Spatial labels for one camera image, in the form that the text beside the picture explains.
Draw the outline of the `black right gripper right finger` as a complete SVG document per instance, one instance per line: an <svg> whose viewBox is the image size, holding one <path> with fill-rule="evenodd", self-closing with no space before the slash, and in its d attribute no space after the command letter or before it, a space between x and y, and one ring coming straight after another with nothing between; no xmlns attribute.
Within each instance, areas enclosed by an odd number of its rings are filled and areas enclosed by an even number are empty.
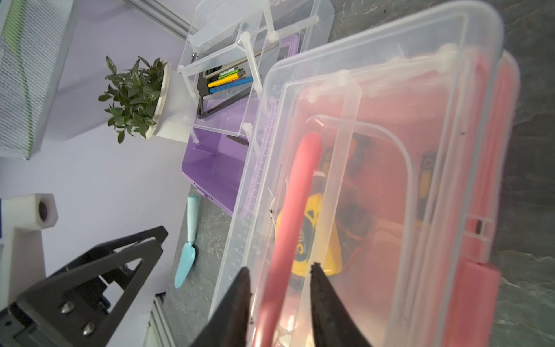
<svg viewBox="0 0 555 347"><path fill-rule="evenodd" d="M365 346L370 342L357 328L319 263L311 266L311 315L314 344Z"/></svg>

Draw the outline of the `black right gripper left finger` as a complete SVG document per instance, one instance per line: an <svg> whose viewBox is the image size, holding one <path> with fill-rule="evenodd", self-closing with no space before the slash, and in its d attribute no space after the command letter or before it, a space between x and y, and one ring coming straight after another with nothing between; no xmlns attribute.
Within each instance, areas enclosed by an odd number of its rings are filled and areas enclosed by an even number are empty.
<svg viewBox="0 0 555 347"><path fill-rule="evenodd" d="M250 324L250 272L242 267L191 346L245 346Z"/></svg>

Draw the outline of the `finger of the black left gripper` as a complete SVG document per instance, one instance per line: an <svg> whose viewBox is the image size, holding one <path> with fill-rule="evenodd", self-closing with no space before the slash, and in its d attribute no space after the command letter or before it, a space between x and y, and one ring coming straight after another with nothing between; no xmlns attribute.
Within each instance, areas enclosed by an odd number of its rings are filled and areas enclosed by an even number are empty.
<svg viewBox="0 0 555 347"><path fill-rule="evenodd" d="M49 276L16 303L65 346L106 346L163 250L155 239Z"/></svg>
<svg viewBox="0 0 555 347"><path fill-rule="evenodd" d="M122 251L126 248L136 246L139 243L151 238L154 238L157 243L163 244L168 235L169 233L165 227L158 226L152 229L148 229L147 231L141 231L136 234L131 234L125 237L104 242L102 244L98 244L92 249L86 251L86 253L81 254L81 256L66 264L64 267L57 270L51 275L51 277L57 276L81 265L91 263L92 261L116 254L117 251Z"/></svg>

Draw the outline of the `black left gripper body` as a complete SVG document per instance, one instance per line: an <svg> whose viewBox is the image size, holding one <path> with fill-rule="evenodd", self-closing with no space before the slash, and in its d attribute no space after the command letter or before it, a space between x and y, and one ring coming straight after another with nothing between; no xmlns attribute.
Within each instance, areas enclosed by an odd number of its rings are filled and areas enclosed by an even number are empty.
<svg viewBox="0 0 555 347"><path fill-rule="evenodd" d="M1 346L65 346L16 302L1 311Z"/></svg>

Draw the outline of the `pink toolbox clear lid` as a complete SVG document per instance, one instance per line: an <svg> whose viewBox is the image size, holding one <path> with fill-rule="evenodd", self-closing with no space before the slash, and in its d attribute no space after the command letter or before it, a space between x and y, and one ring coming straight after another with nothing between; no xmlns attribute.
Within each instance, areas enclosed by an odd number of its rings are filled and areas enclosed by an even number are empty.
<svg viewBox="0 0 555 347"><path fill-rule="evenodd" d="M321 193L309 272L295 276L292 265L284 276L274 346L315 344L310 268L324 266L333 222L343 268L328 278L371 345L487 346L520 89L503 36L494 7L451 1L274 65L210 313L247 267L247 345L257 345L286 200ZM291 191L298 163L316 165L304 198Z"/></svg>

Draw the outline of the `purple toolbox clear lid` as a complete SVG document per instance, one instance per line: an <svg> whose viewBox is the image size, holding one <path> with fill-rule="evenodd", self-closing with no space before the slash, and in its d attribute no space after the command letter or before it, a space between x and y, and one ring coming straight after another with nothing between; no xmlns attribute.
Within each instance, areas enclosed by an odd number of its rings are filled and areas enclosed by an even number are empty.
<svg viewBox="0 0 555 347"><path fill-rule="evenodd" d="M179 66L192 134L182 171L234 212L264 80L280 60L328 42L330 1L201 1Z"/></svg>

